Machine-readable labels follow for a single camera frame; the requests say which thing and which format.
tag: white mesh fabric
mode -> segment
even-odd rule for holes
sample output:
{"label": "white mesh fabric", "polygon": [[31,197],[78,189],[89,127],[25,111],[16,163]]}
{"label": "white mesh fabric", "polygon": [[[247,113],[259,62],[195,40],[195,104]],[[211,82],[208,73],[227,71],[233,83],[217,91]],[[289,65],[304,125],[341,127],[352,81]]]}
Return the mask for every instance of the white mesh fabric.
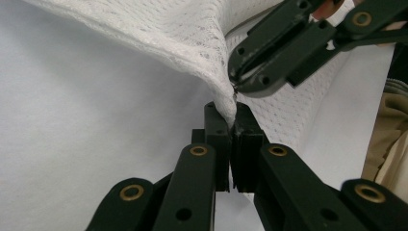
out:
{"label": "white mesh fabric", "polygon": [[[179,70],[203,79],[229,124],[235,117],[234,91],[227,76],[229,52],[244,34],[225,35],[280,0],[25,0],[74,18]],[[344,58],[338,58],[298,89],[285,86],[264,99],[239,95],[271,141],[297,149]]]}

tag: metal rivet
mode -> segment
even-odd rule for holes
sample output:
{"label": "metal rivet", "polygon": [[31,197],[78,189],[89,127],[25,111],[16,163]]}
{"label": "metal rivet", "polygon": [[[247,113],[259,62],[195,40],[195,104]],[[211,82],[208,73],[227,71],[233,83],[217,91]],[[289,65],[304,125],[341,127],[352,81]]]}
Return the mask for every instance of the metal rivet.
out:
{"label": "metal rivet", "polygon": [[275,156],[286,156],[288,154],[288,151],[280,146],[271,146],[268,148],[268,152]]}
{"label": "metal rivet", "polygon": [[208,150],[203,146],[194,146],[190,149],[190,153],[194,156],[203,156],[207,154]]}
{"label": "metal rivet", "polygon": [[[136,189],[138,192],[134,195],[127,195],[126,192],[128,190]],[[139,199],[144,193],[144,188],[141,185],[130,185],[126,186],[120,191],[120,198],[125,201],[132,201]]]}
{"label": "metal rivet", "polygon": [[353,16],[353,23],[359,27],[365,27],[370,25],[372,21],[371,14],[366,12],[358,12]]}
{"label": "metal rivet", "polygon": [[362,198],[371,201],[373,203],[383,203],[385,202],[385,195],[378,189],[369,185],[356,185],[354,191]]}

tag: beige fabric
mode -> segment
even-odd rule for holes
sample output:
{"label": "beige fabric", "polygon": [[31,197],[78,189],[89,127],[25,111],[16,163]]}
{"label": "beige fabric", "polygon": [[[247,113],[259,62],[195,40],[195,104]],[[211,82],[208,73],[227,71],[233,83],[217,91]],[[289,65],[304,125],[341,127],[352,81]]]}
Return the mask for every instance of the beige fabric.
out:
{"label": "beige fabric", "polygon": [[408,201],[408,97],[384,93],[372,132],[362,178],[377,182]]}

